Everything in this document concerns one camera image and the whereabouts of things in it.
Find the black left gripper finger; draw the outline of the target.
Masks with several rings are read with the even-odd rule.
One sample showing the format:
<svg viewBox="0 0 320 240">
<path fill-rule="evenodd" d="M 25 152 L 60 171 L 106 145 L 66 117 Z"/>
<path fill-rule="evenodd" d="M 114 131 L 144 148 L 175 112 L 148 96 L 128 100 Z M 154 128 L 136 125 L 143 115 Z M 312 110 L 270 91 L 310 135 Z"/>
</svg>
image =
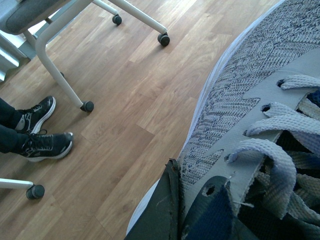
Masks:
<svg viewBox="0 0 320 240">
<path fill-rule="evenodd" d="M 146 208 L 126 235 L 126 240 L 178 240 L 180 237 L 180 186 L 178 162 L 171 158 Z"/>
</svg>

